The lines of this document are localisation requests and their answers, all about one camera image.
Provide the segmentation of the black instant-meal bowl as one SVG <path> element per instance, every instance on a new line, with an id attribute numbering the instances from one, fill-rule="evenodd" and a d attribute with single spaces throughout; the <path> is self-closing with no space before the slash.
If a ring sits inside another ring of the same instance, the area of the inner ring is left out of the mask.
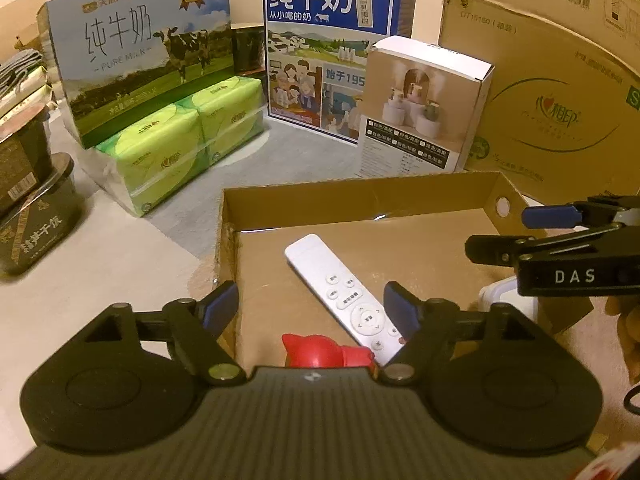
<path id="1" fill-rule="evenodd" d="M 51 155 L 50 176 L 1 220 L 1 274 L 22 274 L 76 226 L 84 199 L 70 154 Z"/>
<path id="2" fill-rule="evenodd" d="M 1 125 L 1 214 L 6 214 L 52 171 L 43 102 L 27 105 Z"/>

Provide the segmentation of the red rubber toy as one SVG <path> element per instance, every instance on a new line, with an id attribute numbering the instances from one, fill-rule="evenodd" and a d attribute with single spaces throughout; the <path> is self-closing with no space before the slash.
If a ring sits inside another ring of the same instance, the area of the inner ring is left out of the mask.
<path id="1" fill-rule="evenodd" d="M 375 369 L 374 354 L 364 347 L 342 346 L 322 335 L 283 334 L 281 339 L 286 351 L 287 367 Z"/>

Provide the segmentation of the green tissue pack bundle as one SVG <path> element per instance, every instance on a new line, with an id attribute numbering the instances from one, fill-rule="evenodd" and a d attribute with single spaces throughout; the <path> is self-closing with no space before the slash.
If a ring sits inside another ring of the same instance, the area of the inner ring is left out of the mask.
<path id="1" fill-rule="evenodd" d="M 256 78 L 233 76 L 168 104 L 77 153 L 81 169 L 142 217 L 264 131 Z"/>

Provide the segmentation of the dark box behind cartons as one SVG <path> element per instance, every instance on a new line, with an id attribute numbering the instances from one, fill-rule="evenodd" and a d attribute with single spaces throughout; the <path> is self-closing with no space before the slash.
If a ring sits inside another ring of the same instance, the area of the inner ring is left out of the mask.
<path id="1" fill-rule="evenodd" d="M 232 53 L 237 73 L 265 68 L 265 29 L 263 24 L 234 24 Z"/>

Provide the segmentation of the lower black instant-meal bowl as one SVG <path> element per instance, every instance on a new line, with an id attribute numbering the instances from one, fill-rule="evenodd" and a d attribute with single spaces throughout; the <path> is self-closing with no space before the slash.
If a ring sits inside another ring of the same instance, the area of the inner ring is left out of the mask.
<path id="1" fill-rule="evenodd" d="M 84 199 L 70 154 L 51 155 L 50 176 L 1 220 L 1 274 L 22 274 L 76 226 Z"/>

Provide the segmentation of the green cow milk carton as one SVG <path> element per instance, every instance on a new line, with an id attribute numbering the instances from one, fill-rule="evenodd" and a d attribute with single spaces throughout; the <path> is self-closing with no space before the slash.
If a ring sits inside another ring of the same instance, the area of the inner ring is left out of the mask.
<path id="1" fill-rule="evenodd" d="M 233 73 L 230 0 L 49 0 L 37 24 L 84 148 Z"/>

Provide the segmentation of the white remote control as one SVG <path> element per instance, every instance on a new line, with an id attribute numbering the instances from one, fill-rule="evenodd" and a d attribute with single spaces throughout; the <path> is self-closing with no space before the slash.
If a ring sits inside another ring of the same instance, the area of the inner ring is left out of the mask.
<path id="1" fill-rule="evenodd" d="M 385 366 L 404 340 L 383 305 L 317 234 L 308 234 L 284 250 L 288 264 L 346 332 Z"/>

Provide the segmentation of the white humidifier box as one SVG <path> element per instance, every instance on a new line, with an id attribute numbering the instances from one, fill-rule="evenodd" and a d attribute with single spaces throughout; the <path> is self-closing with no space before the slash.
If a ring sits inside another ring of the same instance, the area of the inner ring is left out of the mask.
<path id="1" fill-rule="evenodd" d="M 453 174 L 464 169 L 494 66 L 401 36 L 368 55 L 359 103 L 356 175 Z"/>

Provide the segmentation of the upper black instant-meal bowl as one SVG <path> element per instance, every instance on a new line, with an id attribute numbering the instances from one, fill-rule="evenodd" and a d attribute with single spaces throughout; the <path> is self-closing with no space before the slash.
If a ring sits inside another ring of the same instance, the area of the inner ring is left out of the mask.
<path id="1" fill-rule="evenodd" d="M 52 171 L 43 102 L 27 105 L 1 125 L 1 214 L 6 214 Z"/>

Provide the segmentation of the blue milk carton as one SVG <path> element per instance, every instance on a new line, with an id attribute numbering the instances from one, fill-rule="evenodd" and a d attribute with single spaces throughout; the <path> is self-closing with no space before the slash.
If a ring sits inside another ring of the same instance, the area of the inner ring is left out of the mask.
<path id="1" fill-rule="evenodd" d="M 416 0 L 262 1 L 270 116 L 357 141 L 368 55 L 411 36 Z"/>

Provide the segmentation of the stack of folded cloths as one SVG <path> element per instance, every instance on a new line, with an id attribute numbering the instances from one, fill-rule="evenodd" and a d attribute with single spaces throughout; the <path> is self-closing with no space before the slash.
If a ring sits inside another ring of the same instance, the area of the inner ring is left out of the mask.
<path id="1" fill-rule="evenodd" d="M 6 116 L 48 82 L 43 55 L 34 49 L 18 51 L 1 65 L 1 116 Z"/>

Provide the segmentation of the large brown cardboard box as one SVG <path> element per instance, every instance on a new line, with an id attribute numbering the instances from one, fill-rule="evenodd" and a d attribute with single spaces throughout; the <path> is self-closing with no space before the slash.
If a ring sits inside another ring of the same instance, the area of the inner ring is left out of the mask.
<path id="1" fill-rule="evenodd" d="M 639 191 L 639 0 L 445 0 L 440 44 L 492 65 L 466 166 L 545 204 Z"/>

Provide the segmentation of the shallow brown cardboard tray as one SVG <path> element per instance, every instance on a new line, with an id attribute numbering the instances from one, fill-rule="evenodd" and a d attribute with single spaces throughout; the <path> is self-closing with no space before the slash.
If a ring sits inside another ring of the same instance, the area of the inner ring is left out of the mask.
<path id="1" fill-rule="evenodd" d="M 374 296 L 390 281 L 463 309 L 507 278 L 504 266 L 466 258 L 472 235 L 522 235 L 526 199 L 498 172 L 352 179 L 228 188 L 220 206 L 215 271 L 240 293 L 229 330 L 245 368 L 280 366 L 281 337 L 349 333 L 288 262 L 285 251 L 314 234 Z"/>

